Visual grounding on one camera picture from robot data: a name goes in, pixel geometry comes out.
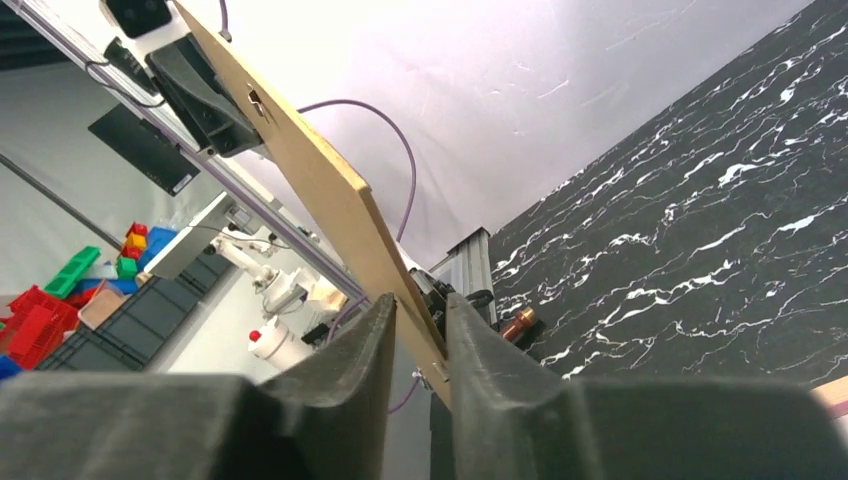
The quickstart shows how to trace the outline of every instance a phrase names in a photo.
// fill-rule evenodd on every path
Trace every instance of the metal pole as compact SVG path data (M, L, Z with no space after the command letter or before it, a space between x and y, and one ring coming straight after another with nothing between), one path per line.
M489 264L489 232L480 228L450 251L451 284L459 293L470 295L477 290L489 290L492 286L492 267ZM498 323L495 302L486 307L486 321L491 325Z
M12 10L27 23L44 35L57 48L62 50L77 65L83 66L89 59L99 58L100 52L94 49L73 29L64 25L62 20L50 9L37 0L3 0ZM104 83L126 92L138 99L150 97L138 86L122 77L111 69L92 69L91 72ZM156 126L171 141L180 146L183 155L206 170L218 180L224 189L237 199L248 211L261 218L268 229L274 232L293 251L303 258L312 268L317 270L327 280L342 291L348 298L357 299L365 293L357 285L351 275L317 245L306 238L295 225L289 222L280 212L271 208L265 200L256 194L249 186L234 175L219 156L204 157L198 152L198 146L185 130L183 125L170 113L169 108L137 108L123 96L116 96L127 108L136 115L146 119Z
M11 170L12 173L17 175L18 178L20 178L27 184L29 184L29 186L38 190L39 193L47 197L47 199L53 202L57 207L64 210L65 213L67 213L68 215L74 217L76 221L85 225L89 230L94 232L95 235L100 237L101 240L111 245L112 248L114 248L115 250L121 250L121 248L123 248L123 244L119 242L117 238L113 237L112 235L109 235L106 230L103 230L102 228L98 227L94 222L89 220L88 217L83 215L82 212L71 206L71 204L69 204L68 202L64 201L61 197L59 197L59 195L56 195L53 190L47 188L47 186L39 182L35 177L30 175L26 170L19 167L17 164L15 164L15 162L10 160L9 157L3 155L2 153L0 153L0 164L3 164L4 167Z

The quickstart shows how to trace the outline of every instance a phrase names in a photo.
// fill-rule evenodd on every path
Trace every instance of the copper cylinder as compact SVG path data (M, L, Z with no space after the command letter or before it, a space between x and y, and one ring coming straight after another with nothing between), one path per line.
M527 307L524 310L518 312L515 315L515 318L509 322L509 325L501 333L501 336L507 342L512 343L518 338L519 335L526 332L533 325L536 324L536 312L533 311L532 308Z

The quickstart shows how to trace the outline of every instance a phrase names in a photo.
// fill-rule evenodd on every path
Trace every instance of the green toy block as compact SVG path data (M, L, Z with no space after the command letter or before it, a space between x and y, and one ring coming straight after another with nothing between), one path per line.
M83 248L59 270L59 273L52 280L47 282L44 291L58 299L67 298L71 290L76 287L77 282L94 265L99 256L99 248L92 246Z
M118 264L116 267L118 270L118 278L135 278L138 274L138 265L132 258L118 258Z

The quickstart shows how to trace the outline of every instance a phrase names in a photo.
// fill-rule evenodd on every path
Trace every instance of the wooden board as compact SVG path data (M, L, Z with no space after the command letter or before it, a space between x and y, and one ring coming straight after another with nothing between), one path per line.
M214 29L201 24L179 1L176 5L236 104L256 127L272 160L368 298L375 301L384 293L394 293L398 335L435 392L450 406L450 389L442 376L447 372L445 343L368 184ZM260 109L251 102L251 91Z
M848 377L815 388L813 394L830 409L834 417L848 415Z

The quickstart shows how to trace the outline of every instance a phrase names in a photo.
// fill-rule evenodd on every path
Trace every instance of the marble tabletop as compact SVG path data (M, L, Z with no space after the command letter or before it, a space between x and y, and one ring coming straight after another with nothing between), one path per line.
M818 0L497 232L501 316L564 378L848 374L846 120Z

